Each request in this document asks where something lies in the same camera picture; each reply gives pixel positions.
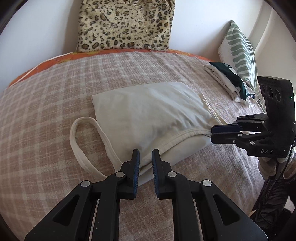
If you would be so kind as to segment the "right hand in white glove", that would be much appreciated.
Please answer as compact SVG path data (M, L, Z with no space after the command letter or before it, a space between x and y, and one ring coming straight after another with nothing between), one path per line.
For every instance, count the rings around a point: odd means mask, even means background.
M264 158L259 157L258 168L264 180L276 174L277 164L283 164L285 167L287 161L288 165L283 173L285 179L290 179L295 175L295 147L292 150L291 156L285 158Z

